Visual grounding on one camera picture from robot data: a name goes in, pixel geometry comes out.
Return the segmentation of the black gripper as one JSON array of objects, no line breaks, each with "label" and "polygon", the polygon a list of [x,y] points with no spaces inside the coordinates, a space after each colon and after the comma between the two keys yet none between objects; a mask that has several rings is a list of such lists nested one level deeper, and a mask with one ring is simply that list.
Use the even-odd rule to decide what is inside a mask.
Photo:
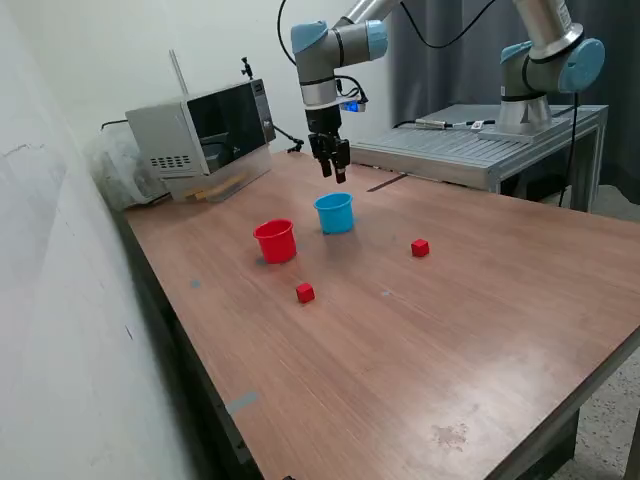
[{"label": "black gripper", "polygon": [[[342,125],[340,107],[307,109],[306,120],[312,154],[321,166],[323,177],[332,175],[333,165],[336,182],[344,183],[350,164],[350,144],[348,140],[338,138]],[[333,145],[330,136],[334,137]]]}]

